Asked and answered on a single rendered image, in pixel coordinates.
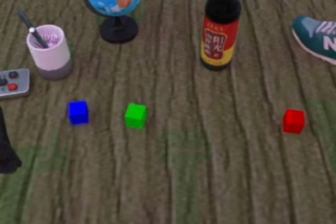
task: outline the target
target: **sneaker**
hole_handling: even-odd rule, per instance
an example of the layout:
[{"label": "sneaker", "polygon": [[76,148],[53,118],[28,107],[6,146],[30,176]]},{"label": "sneaker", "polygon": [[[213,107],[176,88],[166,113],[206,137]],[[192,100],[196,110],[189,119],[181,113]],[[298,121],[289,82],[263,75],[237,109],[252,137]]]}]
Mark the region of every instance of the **sneaker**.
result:
[{"label": "sneaker", "polygon": [[292,32],[304,51],[336,65],[336,22],[297,17]]}]

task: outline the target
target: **cup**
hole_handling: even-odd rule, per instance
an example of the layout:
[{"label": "cup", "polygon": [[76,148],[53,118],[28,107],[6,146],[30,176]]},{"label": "cup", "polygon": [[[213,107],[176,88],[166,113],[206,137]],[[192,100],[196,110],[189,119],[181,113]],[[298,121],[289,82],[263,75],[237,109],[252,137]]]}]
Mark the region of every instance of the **cup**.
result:
[{"label": "cup", "polygon": [[36,30],[49,46],[43,48],[31,33],[27,35],[27,46],[40,75],[59,80],[71,74],[73,63],[64,31],[55,25],[38,26]]}]

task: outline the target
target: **red label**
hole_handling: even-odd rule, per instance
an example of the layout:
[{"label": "red label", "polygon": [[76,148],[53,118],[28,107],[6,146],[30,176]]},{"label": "red label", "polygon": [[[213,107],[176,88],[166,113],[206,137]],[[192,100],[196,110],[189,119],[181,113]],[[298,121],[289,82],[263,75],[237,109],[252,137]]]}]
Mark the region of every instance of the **red label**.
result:
[{"label": "red label", "polygon": [[201,57],[208,64],[221,66],[231,61],[239,19],[229,24],[217,24],[204,17]]}]

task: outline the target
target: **black globe base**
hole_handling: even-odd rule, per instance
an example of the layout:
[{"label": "black globe base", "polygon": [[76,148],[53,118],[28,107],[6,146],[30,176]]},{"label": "black globe base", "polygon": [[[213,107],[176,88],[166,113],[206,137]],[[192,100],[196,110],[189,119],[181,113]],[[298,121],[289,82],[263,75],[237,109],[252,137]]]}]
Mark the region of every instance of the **black globe base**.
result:
[{"label": "black globe base", "polygon": [[100,25],[100,36],[109,43],[125,43],[138,34],[138,25],[129,16],[109,17]]}]

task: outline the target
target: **green cube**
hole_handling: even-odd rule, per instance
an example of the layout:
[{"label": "green cube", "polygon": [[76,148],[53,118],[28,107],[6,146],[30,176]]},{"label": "green cube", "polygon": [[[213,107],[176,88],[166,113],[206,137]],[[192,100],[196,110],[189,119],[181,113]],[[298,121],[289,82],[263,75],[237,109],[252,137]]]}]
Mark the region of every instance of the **green cube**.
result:
[{"label": "green cube", "polygon": [[142,129],[146,121],[146,106],[130,103],[125,113],[125,124],[128,127]]}]

